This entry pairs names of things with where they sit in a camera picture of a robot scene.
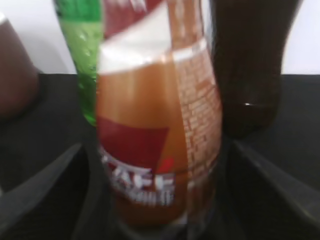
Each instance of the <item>brown bottle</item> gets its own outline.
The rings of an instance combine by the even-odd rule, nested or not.
[[[0,12],[0,122],[21,113],[35,99],[38,89],[37,71]]]
[[[209,0],[103,2],[96,120],[112,221],[132,240],[195,239],[214,210],[221,144]]]
[[[245,137],[276,116],[282,57],[301,0],[214,0],[214,69],[224,131]]]

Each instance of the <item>plastic bottle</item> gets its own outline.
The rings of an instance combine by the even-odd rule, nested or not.
[[[214,0],[214,69],[224,131],[245,137],[274,120],[285,44],[301,0]]]
[[[221,144],[209,0],[103,2],[96,110],[111,219],[133,240],[195,239],[213,213]]]
[[[54,0],[54,3],[77,71],[82,112],[95,126],[97,53],[103,39],[100,0]]]

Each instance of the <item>white wall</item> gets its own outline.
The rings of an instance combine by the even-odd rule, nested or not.
[[[75,73],[52,0],[0,0],[0,12],[9,18],[38,69]],[[289,35],[282,72],[320,74],[320,0],[304,0]]]

